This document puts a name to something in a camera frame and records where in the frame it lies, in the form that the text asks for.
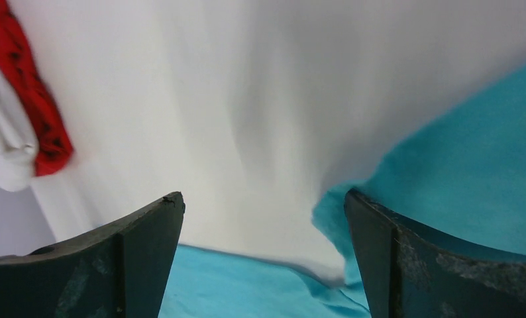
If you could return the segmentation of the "teal t shirt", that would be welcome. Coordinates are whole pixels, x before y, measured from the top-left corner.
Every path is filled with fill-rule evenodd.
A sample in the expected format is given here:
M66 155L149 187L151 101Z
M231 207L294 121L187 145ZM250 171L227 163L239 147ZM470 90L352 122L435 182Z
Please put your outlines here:
M526 65L387 153L366 181L329 189L313 224L345 261L344 285L180 246L161 317L373 317L344 212L348 191L429 227L526 255Z

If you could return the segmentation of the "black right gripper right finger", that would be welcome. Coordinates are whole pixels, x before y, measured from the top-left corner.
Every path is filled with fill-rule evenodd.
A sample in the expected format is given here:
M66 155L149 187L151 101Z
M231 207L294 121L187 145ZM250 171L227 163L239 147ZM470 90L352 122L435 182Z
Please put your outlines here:
M526 317L526 255L454 237L357 189L344 212L373 317Z

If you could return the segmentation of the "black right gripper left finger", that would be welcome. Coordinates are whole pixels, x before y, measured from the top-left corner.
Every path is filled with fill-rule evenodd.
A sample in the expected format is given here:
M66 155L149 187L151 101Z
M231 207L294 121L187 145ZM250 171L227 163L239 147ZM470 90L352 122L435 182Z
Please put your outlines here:
M173 192L25 256L0 256L0 317L157 317L184 212Z

